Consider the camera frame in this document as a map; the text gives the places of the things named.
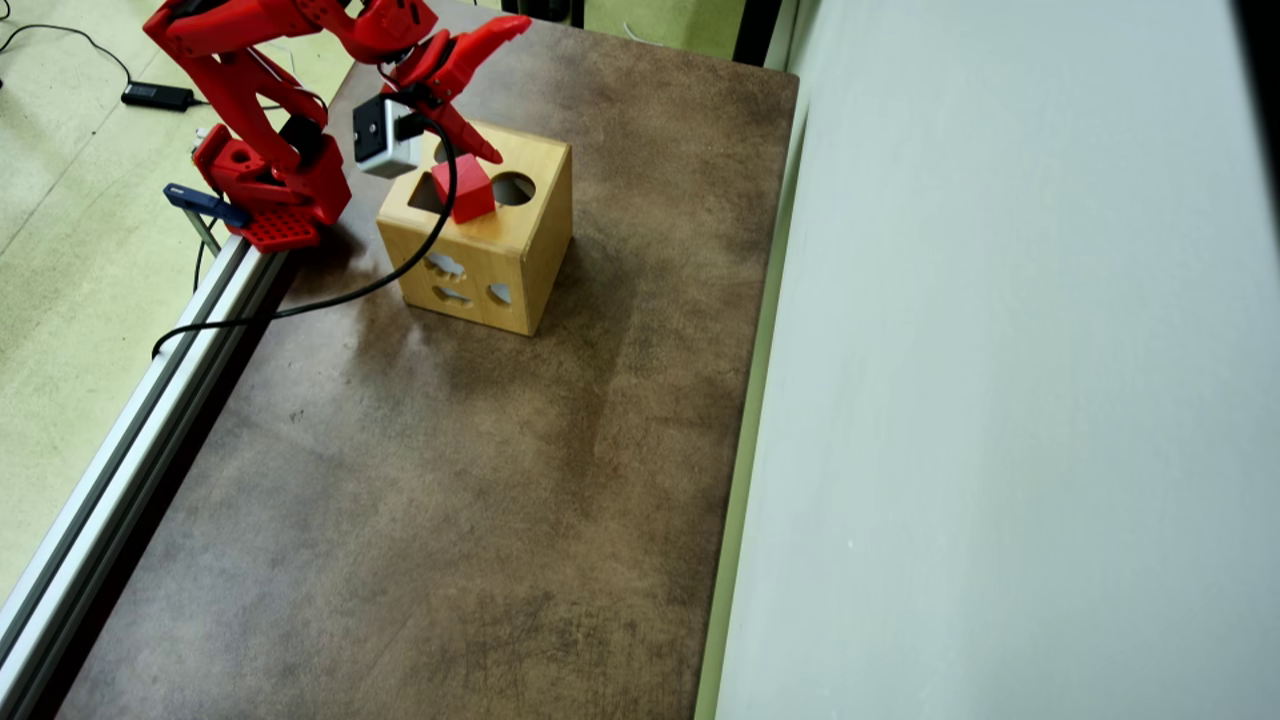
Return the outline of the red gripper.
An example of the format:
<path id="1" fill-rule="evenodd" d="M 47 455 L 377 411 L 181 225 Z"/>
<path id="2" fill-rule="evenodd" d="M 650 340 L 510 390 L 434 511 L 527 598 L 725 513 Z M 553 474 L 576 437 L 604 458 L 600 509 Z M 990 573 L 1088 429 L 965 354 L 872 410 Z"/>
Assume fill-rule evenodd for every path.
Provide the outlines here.
<path id="1" fill-rule="evenodd" d="M 425 1 L 361 1 L 346 36 L 346 51 L 365 65 L 376 67 L 389 90 L 401 90 L 390 67 L 404 60 L 435 28 L 439 15 Z M 449 141 L 456 155 L 502 164 L 503 155 L 454 106 L 475 72 L 503 44 L 532 26 L 527 15 L 500 15 L 461 35 L 433 36 L 415 64 L 415 83 L 424 85 L 428 131 Z"/>

